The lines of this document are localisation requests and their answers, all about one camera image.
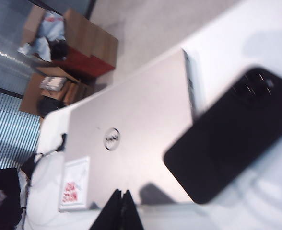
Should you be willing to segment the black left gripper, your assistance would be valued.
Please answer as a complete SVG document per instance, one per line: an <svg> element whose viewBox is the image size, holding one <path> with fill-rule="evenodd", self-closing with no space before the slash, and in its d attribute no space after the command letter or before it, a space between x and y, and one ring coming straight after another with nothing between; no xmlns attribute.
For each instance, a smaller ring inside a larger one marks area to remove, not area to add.
<svg viewBox="0 0 282 230"><path fill-rule="evenodd" d="M20 193L17 169L0 169L0 230L13 230L20 222Z"/></svg>

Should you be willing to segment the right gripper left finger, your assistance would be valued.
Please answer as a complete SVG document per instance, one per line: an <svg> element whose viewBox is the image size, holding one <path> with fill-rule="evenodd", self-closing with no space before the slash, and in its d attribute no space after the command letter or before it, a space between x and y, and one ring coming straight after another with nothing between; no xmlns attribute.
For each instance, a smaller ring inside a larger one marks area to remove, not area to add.
<svg viewBox="0 0 282 230"><path fill-rule="evenodd" d="M116 189L90 227L90 230L118 230L120 226L121 208L121 191Z"/></svg>

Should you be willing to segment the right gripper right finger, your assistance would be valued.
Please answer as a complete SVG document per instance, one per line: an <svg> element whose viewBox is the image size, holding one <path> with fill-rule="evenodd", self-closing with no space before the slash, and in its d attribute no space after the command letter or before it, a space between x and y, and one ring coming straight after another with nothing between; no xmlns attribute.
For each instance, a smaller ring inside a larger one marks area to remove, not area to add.
<svg viewBox="0 0 282 230"><path fill-rule="evenodd" d="M129 190L121 200L119 230L142 230L143 225Z"/></svg>

